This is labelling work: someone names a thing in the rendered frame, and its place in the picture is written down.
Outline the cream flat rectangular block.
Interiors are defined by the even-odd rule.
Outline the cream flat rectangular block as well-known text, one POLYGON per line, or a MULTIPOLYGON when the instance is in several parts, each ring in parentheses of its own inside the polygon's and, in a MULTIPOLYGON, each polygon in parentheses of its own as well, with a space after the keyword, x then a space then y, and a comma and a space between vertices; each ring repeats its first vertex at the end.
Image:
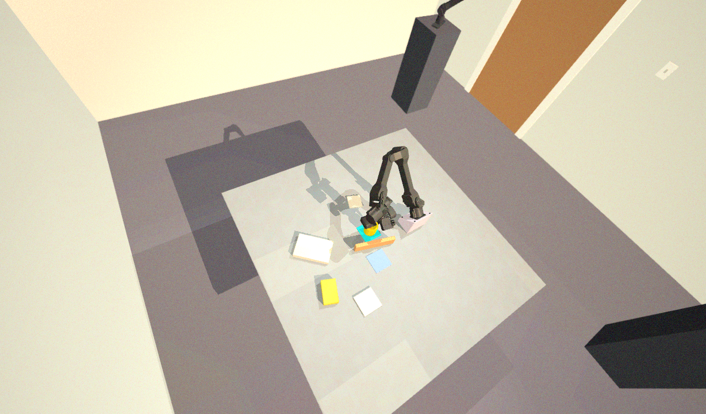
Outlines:
POLYGON ((363 207, 363 204, 361 202, 359 195, 348 196, 346 198, 348 200, 348 205, 350 206, 350 209, 356 209, 356 208, 363 207))

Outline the yellow rectangular block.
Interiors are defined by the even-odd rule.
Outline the yellow rectangular block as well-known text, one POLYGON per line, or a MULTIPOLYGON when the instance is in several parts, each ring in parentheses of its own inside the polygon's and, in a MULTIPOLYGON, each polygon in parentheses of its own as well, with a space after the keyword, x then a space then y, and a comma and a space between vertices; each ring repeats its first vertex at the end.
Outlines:
POLYGON ((323 305, 338 304, 338 293, 336 279, 326 279, 320 281, 323 296, 323 305))

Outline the cream flat square block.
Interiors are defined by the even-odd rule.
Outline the cream flat square block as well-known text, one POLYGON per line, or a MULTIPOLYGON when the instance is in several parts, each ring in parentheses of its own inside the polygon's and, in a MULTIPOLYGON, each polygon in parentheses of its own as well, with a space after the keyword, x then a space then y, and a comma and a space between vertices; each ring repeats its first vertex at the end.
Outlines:
POLYGON ((298 236, 293 257, 328 264, 333 241, 300 234, 298 236))

